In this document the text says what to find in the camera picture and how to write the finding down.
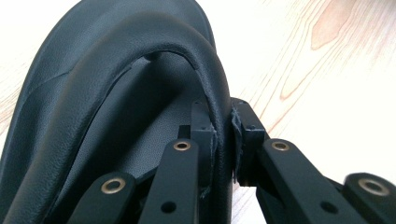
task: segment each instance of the wood grain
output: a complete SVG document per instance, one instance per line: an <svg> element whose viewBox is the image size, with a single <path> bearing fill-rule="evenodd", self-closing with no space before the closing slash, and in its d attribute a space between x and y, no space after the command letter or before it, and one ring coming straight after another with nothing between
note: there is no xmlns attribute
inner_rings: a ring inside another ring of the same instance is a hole
<svg viewBox="0 0 396 224"><path fill-rule="evenodd" d="M0 3L0 144L29 64L76 2ZM198 2L232 96L250 102L272 137L336 181L367 172L396 183L395 1ZM262 221L254 189L235 185L233 223Z"/></svg>

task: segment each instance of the black plastic bracket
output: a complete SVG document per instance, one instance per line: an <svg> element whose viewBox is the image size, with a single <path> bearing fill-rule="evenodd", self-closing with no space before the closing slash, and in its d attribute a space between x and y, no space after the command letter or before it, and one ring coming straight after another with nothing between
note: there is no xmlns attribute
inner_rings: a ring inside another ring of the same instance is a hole
<svg viewBox="0 0 396 224"><path fill-rule="evenodd" d="M198 149L190 139L165 147L140 224L198 223Z"/></svg>
<svg viewBox="0 0 396 224"><path fill-rule="evenodd" d="M115 172L99 177L84 193L67 223L119 223L134 189L131 175Z"/></svg>
<svg viewBox="0 0 396 224"><path fill-rule="evenodd" d="M376 175L346 177L343 196L369 223L396 223L396 188Z"/></svg>
<svg viewBox="0 0 396 224"><path fill-rule="evenodd" d="M265 178L271 178L261 180L257 187L268 223L367 223L293 143L267 140L258 156L268 174ZM275 195L265 188L270 181ZM279 219L274 208L284 217Z"/></svg>
<svg viewBox="0 0 396 224"><path fill-rule="evenodd" d="M237 98L233 98L232 103L241 122L240 132L242 134L242 155L238 155L240 165L239 170L236 171L237 179L240 186L253 187L256 186L257 174L252 171L257 170L258 165L256 151L270 137L250 104Z"/></svg>
<svg viewBox="0 0 396 224"><path fill-rule="evenodd" d="M215 130L209 117L205 100L195 101L191 106L191 140L199 145L199 186L210 186L212 178L212 146Z"/></svg>

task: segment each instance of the screw hole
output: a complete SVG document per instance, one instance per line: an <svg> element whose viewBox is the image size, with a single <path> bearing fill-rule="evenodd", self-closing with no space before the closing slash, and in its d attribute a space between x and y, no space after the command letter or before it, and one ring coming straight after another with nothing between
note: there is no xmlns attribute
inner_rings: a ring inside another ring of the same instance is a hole
<svg viewBox="0 0 396 224"><path fill-rule="evenodd" d="M272 144L272 147L279 151L286 151L286 150L290 149L289 145L287 145L286 143L283 143L283 142L274 142Z"/></svg>
<svg viewBox="0 0 396 224"><path fill-rule="evenodd" d="M361 186L361 188L363 188L364 190L366 190L371 194L377 196L388 196L390 194L389 189L387 187L385 187L383 184L373 179L363 178L360 179L358 183Z"/></svg>
<svg viewBox="0 0 396 224"><path fill-rule="evenodd" d="M174 202L163 203L161 210L167 214L173 213L176 210L176 204Z"/></svg>
<svg viewBox="0 0 396 224"><path fill-rule="evenodd" d="M331 214L337 214L338 213L338 208L336 206L334 206L332 203L328 203L328 202L322 202L320 204L320 207Z"/></svg>
<svg viewBox="0 0 396 224"><path fill-rule="evenodd" d="M125 180L122 178L113 178L107 180L101 187L101 191L105 194L113 194L121 191L125 187Z"/></svg>
<svg viewBox="0 0 396 224"><path fill-rule="evenodd" d="M177 142L174 144L174 149L179 151L187 150L191 147L190 143L188 142Z"/></svg>

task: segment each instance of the brass grommet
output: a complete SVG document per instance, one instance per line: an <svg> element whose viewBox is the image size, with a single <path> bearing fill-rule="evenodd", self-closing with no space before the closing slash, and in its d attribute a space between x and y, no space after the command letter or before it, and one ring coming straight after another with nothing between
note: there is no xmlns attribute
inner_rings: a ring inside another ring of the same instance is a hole
<svg viewBox="0 0 396 224"><path fill-rule="evenodd" d="M377 196L388 196L390 194L389 189L376 180L363 178L358 183L362 189L371 194Z"/></svg>
<svg viewBox="0 0 396 224"><path fill-rule="evenodd" d="M115 188L110 188L109 185L112 183L118 183L119 185ZM114 194L114 193L120 192L124 187L125 187L125 180L120 177L116 177L116 178L107 180L102 185L101 191L105 194Z"/></svg>
<svg viewBox="0 0 396 224"><path fill-rule="evenodd" d="M290 149L289 145L284 142L273 142L271 147L279 151L287 151Z"/></svg>
<svg viewBox="0 0 396 224"><path fill-rule="evenodd" d="M178 150L178 151L185 151L190 149L191 144L188 142L176 142L174 144L174 149Z"/></svg>

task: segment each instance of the light wood table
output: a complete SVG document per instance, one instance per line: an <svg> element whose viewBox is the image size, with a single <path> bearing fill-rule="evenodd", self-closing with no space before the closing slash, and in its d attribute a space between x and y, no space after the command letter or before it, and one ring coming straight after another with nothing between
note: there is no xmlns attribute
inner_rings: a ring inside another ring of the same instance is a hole
<svg viewBox="0 0 396 224"><path fill-rule="evenodd" d="M24 76L77 0L0 3L0 144ZM272 137L326 176L367 172L396 183L396 2L199 1L231 94ZM234 186L233 223L262 223L255 189Z"/></svg>

